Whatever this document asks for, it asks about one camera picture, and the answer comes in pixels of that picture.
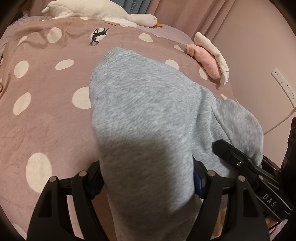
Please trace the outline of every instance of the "black clamp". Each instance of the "black clamp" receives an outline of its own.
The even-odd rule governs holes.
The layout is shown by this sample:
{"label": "black clamp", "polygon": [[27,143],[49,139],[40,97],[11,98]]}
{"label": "black clamp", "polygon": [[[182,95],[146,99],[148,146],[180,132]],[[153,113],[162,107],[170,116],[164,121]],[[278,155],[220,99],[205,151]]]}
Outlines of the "black clamp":
{"label": "black clamp", "polygon": [[92,163],[87,171],[80,171],[73,178],[59,180],[52,176],[36,204],[27,241],[41,241],[44,237],[50,241],[83,241],[74,235],[67,195],[73,196],[84,240],[108,241],[91,202],[91,199],[101,192],[103,185],[98,161]]}
{"label": "black clamp", "polygon": [[262,209],[247,179],[242,175],[237,179],[221,177],[202,162],[193,161],[195,193],[204,201],[186,241],[211,239],[222,195],[229,198],[223,230],[215,240],[270,240]]}
{"label": "black clamp", "polygon": [[267,157],[262,160],[262,169],[240,150],[224,140],[216,141],[213,153],[227,161],[243,175],[251,185],[265,216],[270,215],[282,222],[292,212],[293,205],[281,187],[281,170]]}

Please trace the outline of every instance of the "grey sweatpants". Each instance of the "grey sweatpants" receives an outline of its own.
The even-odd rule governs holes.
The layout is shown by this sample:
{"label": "grey sweatpants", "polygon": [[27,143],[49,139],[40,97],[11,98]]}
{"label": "grey sweatpants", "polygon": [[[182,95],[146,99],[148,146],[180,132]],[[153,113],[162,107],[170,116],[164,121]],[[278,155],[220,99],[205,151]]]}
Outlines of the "grey sweatpants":
{"label": "grey sweatpants", "polygon": [[118,241],[186,239],[201,205],[192,156],[219,175],[235,175],[212,153],[214,141],[261,162],[263,133],[254,116],[171,66],[118,47],[94,68],[89,87]]}

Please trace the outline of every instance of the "pink wall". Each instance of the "pink wall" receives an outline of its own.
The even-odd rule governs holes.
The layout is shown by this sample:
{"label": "pink wall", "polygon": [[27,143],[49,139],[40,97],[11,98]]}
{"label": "pink wall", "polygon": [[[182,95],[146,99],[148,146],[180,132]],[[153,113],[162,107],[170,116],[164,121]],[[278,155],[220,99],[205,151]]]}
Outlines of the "pink wall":
{"label": "pink wall", "polygon": [[[277,67],[296,91],[296,36],[275,6],[268,0],[235,0],[213,43],[227,61],[235,97],[263,131],[287,117],[293,106],[271,72]],[[291,120],[264,136],[264,154],[278,165]]]}

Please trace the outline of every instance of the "electrical outlet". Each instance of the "electrical outlet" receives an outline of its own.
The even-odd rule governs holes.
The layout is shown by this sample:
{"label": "electrical outlet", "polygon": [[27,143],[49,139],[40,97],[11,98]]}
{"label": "electrical outlet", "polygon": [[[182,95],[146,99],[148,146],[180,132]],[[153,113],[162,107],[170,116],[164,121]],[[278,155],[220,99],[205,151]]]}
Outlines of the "electrical outlet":
{"label": "electrical outlet", "polygon": [[288,84],[286,84],[286,85],[284,86],[284,91],[285,91],[286,94],[289,96],[289,94],[290,94],[290,86],[289,86]]}
{"label": "electrical outlet", "polygon": [[290,99],[293,106],[296,107],[296,96],[295,96],[296,94],[291,88],[288,81],[285,79],[285,77],[281,74],[281,72],[277,68],[274,68],[271,74],[277,80],[280,86],[283,88],[283,90],[285,91],[286,95]]}
{"label": "electrical outlet", "polygon": [[296,106],[296,97],[295,97],[295,93],[293,91],[291,91],[291,93],[288,95],[290,101],[292,102],[293,106]]}

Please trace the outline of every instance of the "bed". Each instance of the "bed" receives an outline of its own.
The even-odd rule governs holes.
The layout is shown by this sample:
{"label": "bed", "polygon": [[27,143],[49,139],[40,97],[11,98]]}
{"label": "bed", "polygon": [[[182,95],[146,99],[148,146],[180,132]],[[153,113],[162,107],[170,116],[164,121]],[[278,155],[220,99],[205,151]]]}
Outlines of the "bed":
{"label": "bed", "polygon": [[[73,177],[98,160],[88,86],[110,49],[120,46],[171,65],[216,98],[235,100],[230,82],[211,80],[184,53],[188,36],[169,26],[162,31],[166,38],[161,29],[76,17],[28,21],[10,35],[0,67],[0,205],[24,238],[49,177]],[[68,202],[74,233],[82,237],[71,197]],[[116,240],[105,191],[93,205],[107,236]]]}

